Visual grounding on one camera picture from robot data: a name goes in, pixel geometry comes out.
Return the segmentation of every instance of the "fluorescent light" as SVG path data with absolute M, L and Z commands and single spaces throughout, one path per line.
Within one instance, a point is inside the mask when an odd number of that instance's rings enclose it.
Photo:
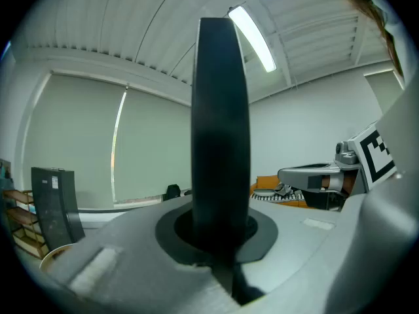
M 8 50 L 9 48 L 10 48 L 10 41 L 9 41 L 9 42 L 7 42 L 5 49 L 4 49 L 3 53 L 1 54 L 1 58 L 0 58 L 0 60 L 3 60 L 3 58 L 4 58 L 4 57 L 5 57 L 5 55 L 6 55 L 7 50 Z
M 270 54 L 268 45 L 246 10 L 242 6 L 239 6 L 230 10 L 228 16 L 230 16 L 231 20 L 233 20 L 236 26 L 238 26 L 246 36 L 250 45 L 261 60 L 266 72 L 276 70 L 274 58 L 272 57 L 272 54 Z
M 124 106 L 124 101 L 125 101 L 125 97 L 126 97 L 126 91 L 124 92 L 124 94 L 122 95 L 122 99 L 120 100 L 119 103 L 119 109 L 118 109 L 118 114 L 117 114 L 117 120 L 115 121 L 115 128 L 113 130 L 113 138 L 112 138 L 112 152 L 111 152 L 111 188 L 112 188 L 112 199 L 113 202 L 117 202 L 117 197 L 115 196 L 115 146 L 117 145 L 117 134 L 118 134 L 118 127 L 119 127 L 119 119 L 120 119 L 120 114 L 122 112 L 122 108 Z
M 377 75 L 379 73 L 390 72 L 390 71 L 393 71 L 393 68 L 384 69 L 384 70 L 381 70 L 381 71 L 373 71 L 373 72 L 364 73 L 364 77 Z

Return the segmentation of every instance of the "orange object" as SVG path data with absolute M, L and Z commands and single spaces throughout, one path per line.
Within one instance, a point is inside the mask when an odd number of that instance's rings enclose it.
M 253 194 L 253 191 L 256 188 L 267 188 L 267 189 L 275 189 L 277 185 L 280 183 L 280 180 L 277 175 L 265 175 L 257 177 L 256 183 L 250 186 L 250 196 Z M 287 202 L 278 202 L 280 205 L 285 206 L 292 206 L 292 207 L 300 207 L 300 208 L 311 208 L 307 206 L 305 201 L 287 201 Z

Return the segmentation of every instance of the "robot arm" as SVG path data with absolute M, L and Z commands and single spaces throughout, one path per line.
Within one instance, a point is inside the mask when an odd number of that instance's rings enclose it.
M 354 170 L 357 170 L 357 176 L 351 195 L 368 192 L 396 172 L 393 159 L 375 123 L 348 141 L 339 142 L 334 161 L 280 169 L 278 178 L 282 183 L 303 191 L 341 194 L 345 172 Z M 330 176 L 327 190 L 322 190 L 324 176 Z

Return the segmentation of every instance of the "ceiling beam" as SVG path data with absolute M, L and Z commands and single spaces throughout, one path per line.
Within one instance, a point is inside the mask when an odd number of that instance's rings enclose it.
M 18 62 L 45 64 L 58 74 L 97 79 L 163 97 L 182 105 L 191 105 L 191 87 L 150 67 L 122 58 L 63 48 L 31 48 Z
M 289 64 L 287 55 L 280 39 L 280 32 L 276 26 L 274 19 L 271 17 L 269 10 L 262 5 L 259 0 L 245 0 L 246 5 L 251 9 L 250 15 L 253 15 L 255 23 L 260 25 L 262 35 L 265 39 L 271 39 L 271 47 L 273 49 L 273 57 L 276 65 L 282 70 L 287 85 L 291 85 L 291 73 L 289 71 Z
M 325 28 L 325 26 L 334 26 L 336 27 L 336 22 L 339 21 L 346 21 L 345 19 L 349 20 L 351 18 L 356 18 L 359 16 L 356 10 L 349 10 L 347 12 L 339 12 L 339 13 L 330 13 L 330 14 L 323 14 L 318 17 L 309 18 L 307 20 L 300 20 L 297 24 L 293 26 L 289 26 L 286 29 L 281 29 L 281 34 L 283 36 L 292 35 L 294 36 L 295 31 L 307 32 L 307 28 L 310 26 L 321 26 Z
M 359 13 L 358 22 L 355 33 L 354 46 L 352 47 L 351 60 L 355 66 L 358 65 L 365 43 L 365 33 L 367 32 L 367 17 Z

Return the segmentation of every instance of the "ceiling light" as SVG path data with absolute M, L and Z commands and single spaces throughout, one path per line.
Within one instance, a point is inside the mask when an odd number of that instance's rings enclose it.
M 242 33 L 246 36 L 250 45 L 261 60 L 266 72 L 276 70 L 274 58 L 269 51 L 261 32 L 257 28 L 255 22 L 251 19 L 246 10 L 242 7 L 236 7 L 228 12 L 231 20 L 238 26 Z

